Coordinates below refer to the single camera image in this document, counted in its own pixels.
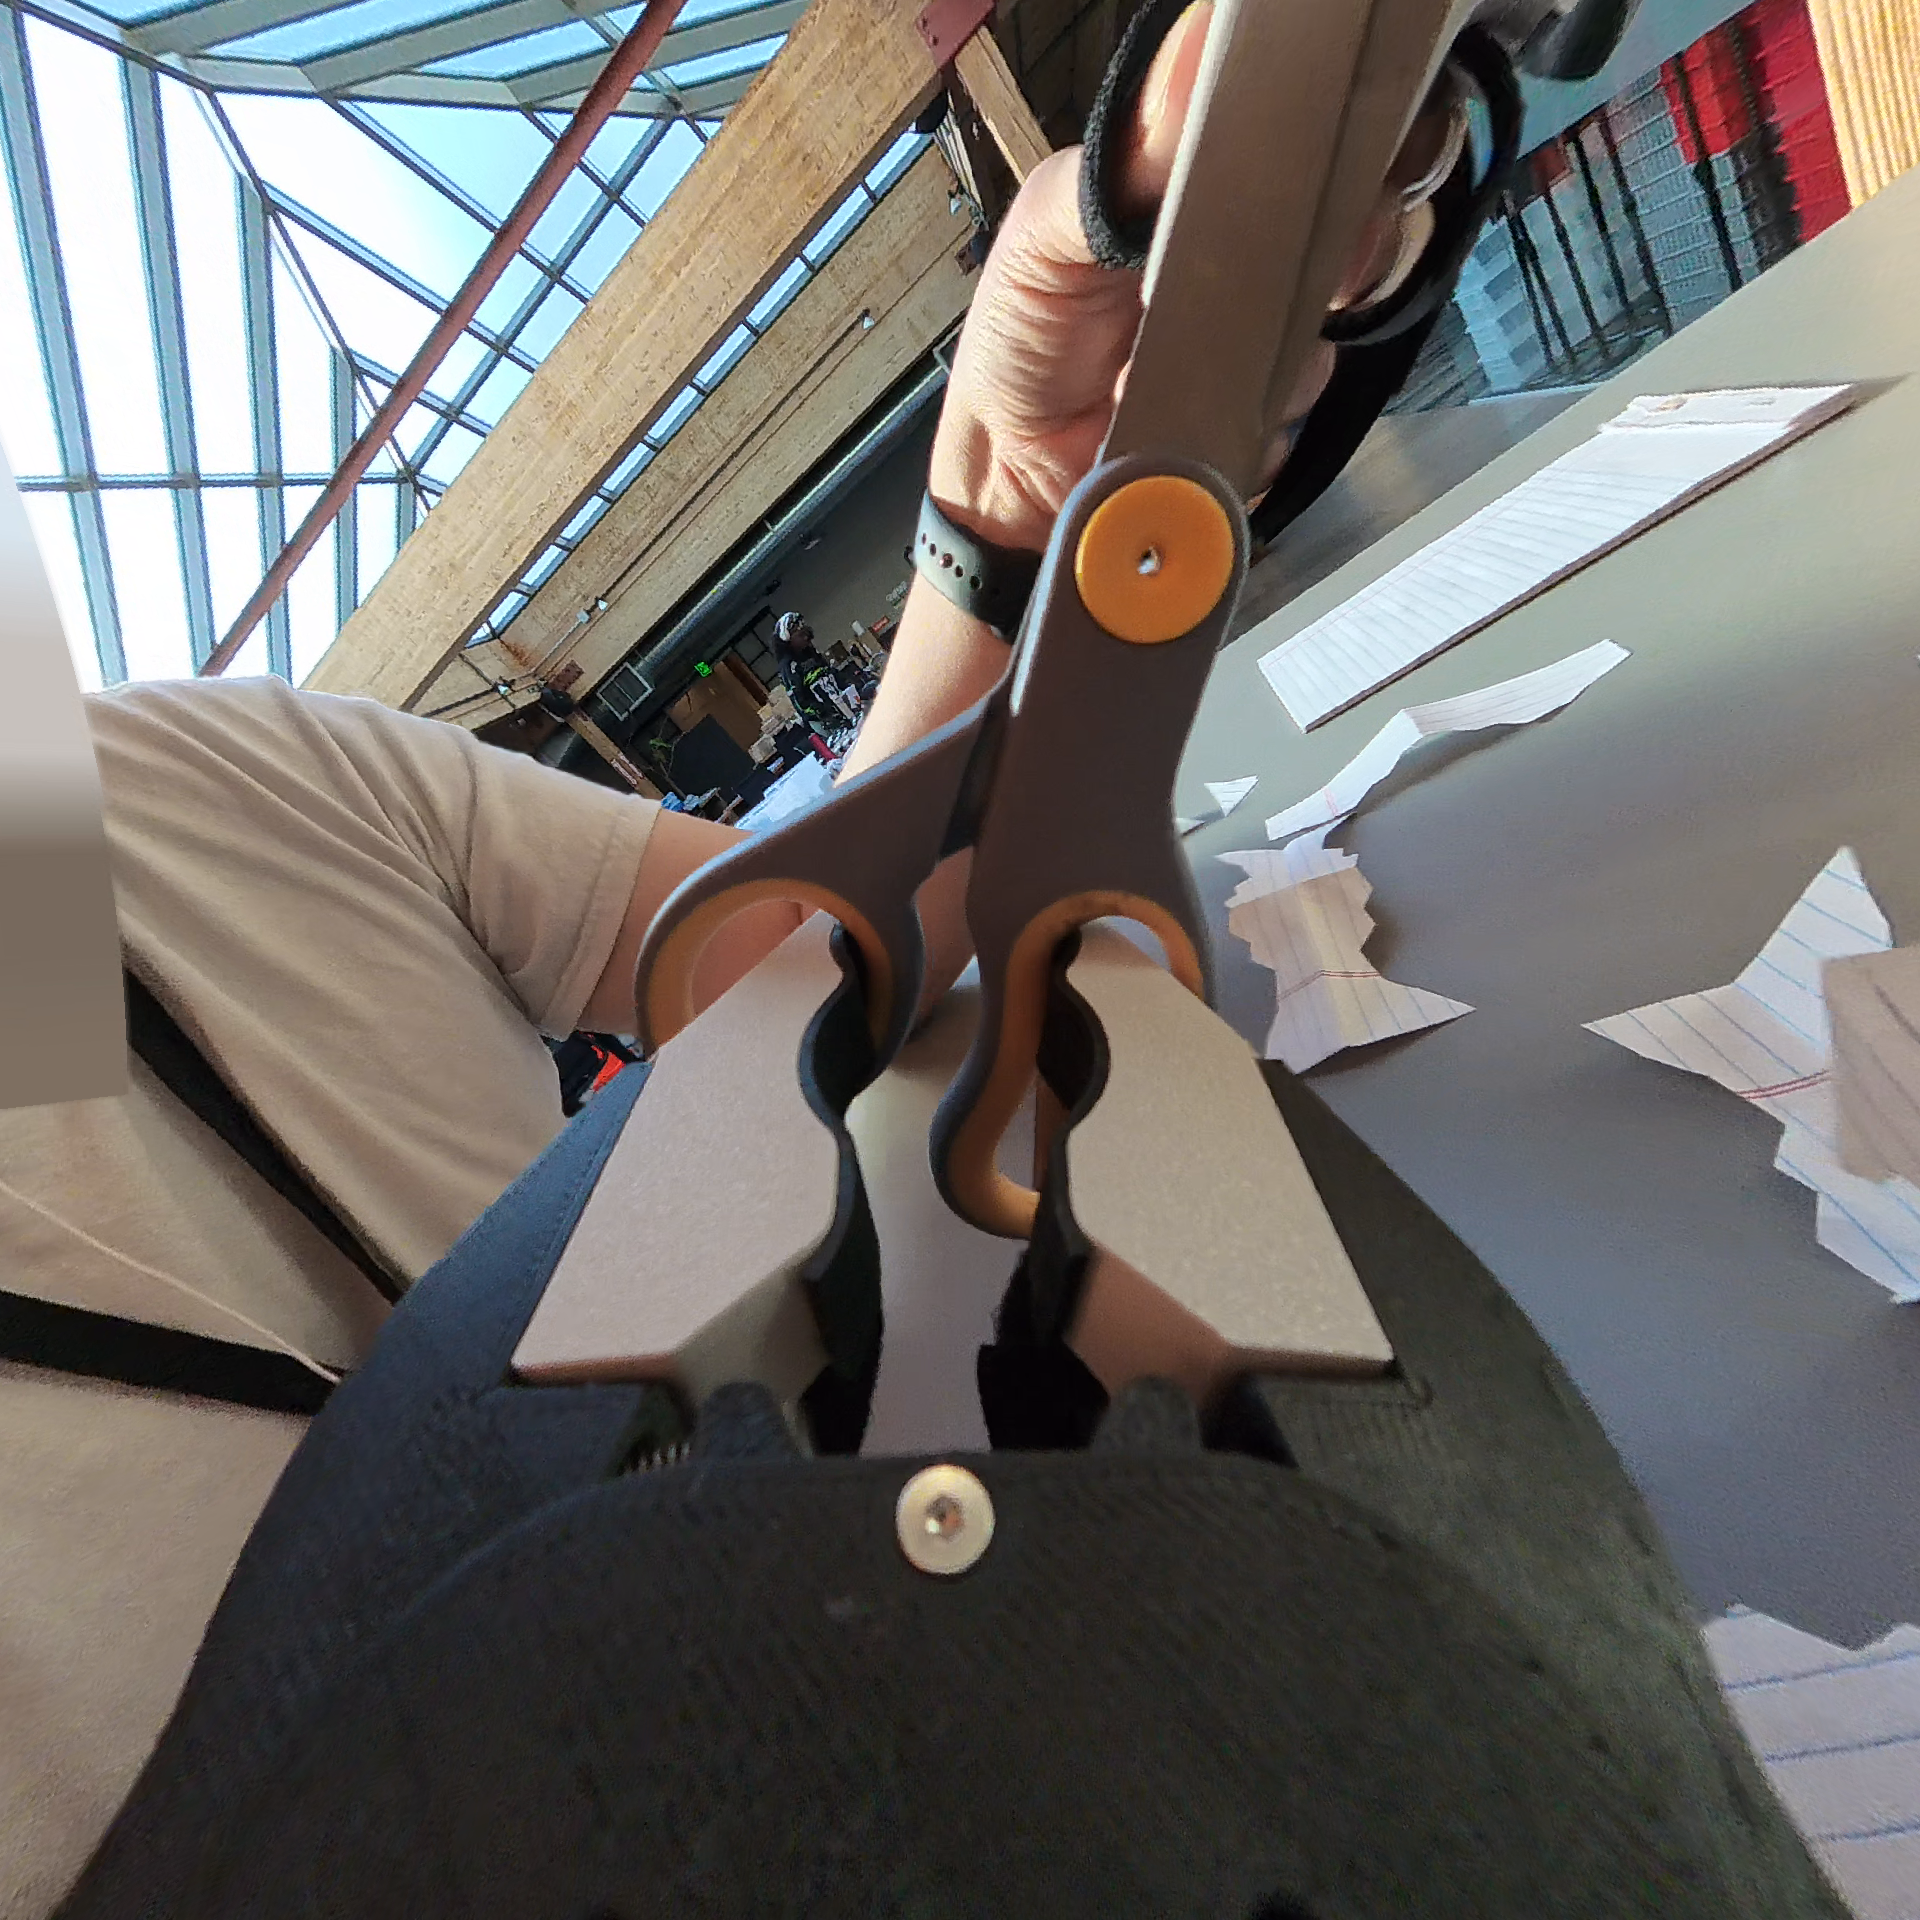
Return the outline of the black wrist watch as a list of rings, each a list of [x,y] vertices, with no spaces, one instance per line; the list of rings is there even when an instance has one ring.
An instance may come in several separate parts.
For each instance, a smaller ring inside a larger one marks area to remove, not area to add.
[[[957,523],[933,493],[925,493],[920,530],[908,543],[920,580],[929,580],[957,616],[997,633],[1021,640],[1021,620],[1040,574],[1040,550],[987,542]]]

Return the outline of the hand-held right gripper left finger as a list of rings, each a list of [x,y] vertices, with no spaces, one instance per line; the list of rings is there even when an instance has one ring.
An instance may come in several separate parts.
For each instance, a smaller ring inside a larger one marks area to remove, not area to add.
[[[812,920],[652,1054],[515,1375],[684,1401],[757,1380],[779,1406],[829,1375],[866,1401],[879,1239],[845,1113],[870,1078],[860,973]]]

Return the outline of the wooden post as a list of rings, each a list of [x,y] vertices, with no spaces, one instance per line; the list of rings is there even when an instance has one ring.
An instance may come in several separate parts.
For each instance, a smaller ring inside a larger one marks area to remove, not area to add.
[[[1920,163],[1920,7],[1810,0],[1806,13],[1839,179],[1863,206]]]

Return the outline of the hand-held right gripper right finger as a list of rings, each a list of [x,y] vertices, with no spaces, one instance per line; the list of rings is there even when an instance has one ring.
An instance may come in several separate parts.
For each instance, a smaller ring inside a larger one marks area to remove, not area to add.
[[[1040,1078],[1033,1310],[1110,1395],[1396,1364],[1258,1054],[1123,930],[1054,956]]]

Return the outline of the red steel pipe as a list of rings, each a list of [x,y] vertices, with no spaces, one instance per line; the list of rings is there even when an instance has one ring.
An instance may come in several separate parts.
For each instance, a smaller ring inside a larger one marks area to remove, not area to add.
[[[224,640],[204,651],[202,678],[223,678],[232,666],[232,656],[244,649],[244,640],[272,620],[272,607],[291,587],[291,580],[306,566],[306,554],[323,542],[323,530],[355,500],[355,493],[368,478],[377,449],[397,434],[408,407],[425,391],[425,377],[442,369],[445,350],[468,333],[468,323],[476,318],[476,307],[493,295],[493,284],[506,273],[515,248],[542,226],[546,206],[559,197],[565,179],[579,165],[579,156],[587,150],[597,128],[629,99],[634,78],[652,64],[652,52],[670,41],[670,31],[676,25],[676,13],[684,13],[684,0],[650,0],[640,12],[634,31],[613,43],[607,64],[593,75],[587,93],[568,112],[559,143],[549,145],[542,170],[523,183],[520,203],[511,206],[511,215],[498,226],[498,234],[476,256],[473,273],[445,298],[442,318],[430,323],[430,333],[423,337],[412,364],[391,377],[383,407],[349,442],[349,450],[341,457],[336,478],[323,479],[323,493],[311,506],[311,516],[300,520],[300,530],[291,530],[287,550],[262,574],[262,584],[251,587],[251,598],[235,616],[235,622],[224,630]]]

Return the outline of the grey orange scissors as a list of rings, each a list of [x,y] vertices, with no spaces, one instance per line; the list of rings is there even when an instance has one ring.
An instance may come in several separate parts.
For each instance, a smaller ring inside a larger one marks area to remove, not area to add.
[[[997,689],[829,800],[670,895],[640,946],[650,1053],[692,1015],[692,973],[742,906],[821,906],[860,954],[872,1062],[925,995],[920,888],[972,856],[980,1028],[936,1130],[957,1216],[1024,1239],[997,1174],[1033,1086],[1046,973],[1092,920],[1137,920],[1202,995],[1207,936],[1170,792],[1254,554],[1254,506],[1330,381],[1336,307],[1396,290],[1432,231],[1416,186],[1461,132],[1454,41],[1483,7],[1213,7],[1143,262],[1115,424],[1050,520]]]

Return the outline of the stack of coloured plastic crates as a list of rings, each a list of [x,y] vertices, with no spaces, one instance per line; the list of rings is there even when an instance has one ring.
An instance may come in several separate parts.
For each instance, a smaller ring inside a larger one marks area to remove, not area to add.
[[[1589,390],[1852,212],[1804,0],[1639,7],[1524,156],[1396,414]]]

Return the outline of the person's left hand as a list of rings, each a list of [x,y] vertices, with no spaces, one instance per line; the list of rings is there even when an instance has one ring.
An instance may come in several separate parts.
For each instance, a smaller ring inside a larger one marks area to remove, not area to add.
[[[1086,186],[1086,143],[1021,183],[957,337],[929,496],[987,543],[1034,554],[1115,424],[1143,307],[1123,231],[1153,234],[1213,7],[1143,19],[1143,78],[1086,123],[1098,186]]]

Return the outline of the lined notepad brown backing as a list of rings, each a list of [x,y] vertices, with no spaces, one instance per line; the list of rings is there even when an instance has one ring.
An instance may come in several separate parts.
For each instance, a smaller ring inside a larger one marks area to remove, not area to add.
[[[1587,442],[1264,651],[1264,678],[1309,731],[1863,399],[1865,381],[1631,399]]]

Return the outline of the scattered lined paper scraps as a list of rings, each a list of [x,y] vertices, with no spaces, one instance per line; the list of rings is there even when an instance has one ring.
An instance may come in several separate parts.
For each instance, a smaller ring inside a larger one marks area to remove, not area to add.
[[[1469,1015],[1469,1001],[1380,978],[1367,956],[1370,881],[1352,849],[1326,841],[1426,740],[1542,724],[1625,656],[1600,640],[1524,678],[1404,708],[1323,792],[1265,818],[1265,849],[1222,856],[1242,868],[1227,930],[1275,980],[1265,1062],[1309,1072],[1336,1053]],[[1917,946],[1896,946],[1863,859],[1838,849],[1731,980],[1643,1001],[1587,1033],[1769,1113],[1771,1164],[1810,1190],[1819,1242],[1889,1301],[1917,1307],[1917,1181],[1852,1174],[1832,1102],[1827,988],[1839,963],[1886,956],[1907,963]],[[1839,1648],[1758,1612],[1727,1612],[1709,1619],[1709,1654],[1844,1905],[1917,1917],[1917,1627]]]

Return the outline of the glass skylight roof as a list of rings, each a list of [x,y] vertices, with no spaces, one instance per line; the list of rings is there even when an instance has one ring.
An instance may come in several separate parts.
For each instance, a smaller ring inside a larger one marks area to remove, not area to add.
[[[5,450],[84,682],[187,678],[644,7],[5,7]],[[311,678],[803,7],[676,7],[232,672]]]

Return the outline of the person's left forearm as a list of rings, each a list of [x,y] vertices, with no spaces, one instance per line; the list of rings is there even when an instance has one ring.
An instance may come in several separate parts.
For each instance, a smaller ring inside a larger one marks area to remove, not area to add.
[[[879,678],[872,714],[866,719],[845,775],[860,775],[899,754],[920,735],[936,731],[943,724],[980,703],[997,689],[1003,666],[1007,666],[1007,643],[990,630],[980,630],[972,616],[954,607],[929,580],[911,580],[888,666]],[[579,1033],[607,1033],[607,1037],[640,1033],[640,995],[634,995],[640,943],[657,920],[665,897],[688,875],[726,856],[731,843],[742,843],[742,829],[731,825],[692,818],[676,808],[652,817],[613,954],[602,956],[587,1001],[574,1015]],[[920,1021],[949,995],[957,973],[972,963],[967,881],[972,881],[972,856],[954,856],[920,888],[920,922],[925,922]],[[801,905],[768,897],[742,906],[721,932],[711,932],[692,978],[699,1010],[711,1006],[744,973],[757,973],[757,963],[774,954],[801,922],[803,922]]]

